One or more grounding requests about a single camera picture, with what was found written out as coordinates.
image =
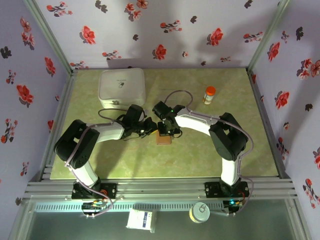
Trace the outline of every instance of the round tin can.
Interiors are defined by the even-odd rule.
[[[204,223],[210,217],[209,207],[203,202],[197,202],[189,210],[191,220],[197,224]]]

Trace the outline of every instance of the floral wallpaper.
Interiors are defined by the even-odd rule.
[[[252,76],[314,240],[320,238],[318,9],[318,0],[291,1]]]
[[[6,240],[40,170],[67,73],[23,1],[1,2],[0,19],[0,239]]]
[[[279,3],[35,1],[72,69],[246,67]]]

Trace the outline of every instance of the white container lid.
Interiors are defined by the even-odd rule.
[[[106,70],[100,75],[100,100],[137,99],[145,92],[145,75],[141,68]]]

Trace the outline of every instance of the jar lid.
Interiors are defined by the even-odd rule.
[[[216,88],[214,86],[208,86],[205,90],[205,93],[209,96],[213,96],[216,93]]]

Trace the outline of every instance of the white plastic box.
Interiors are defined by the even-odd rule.
[[[98,98],[105,109],[128,109],[131,104],[142,106],[146,102],[144,71],[141,68],[103,71]]]

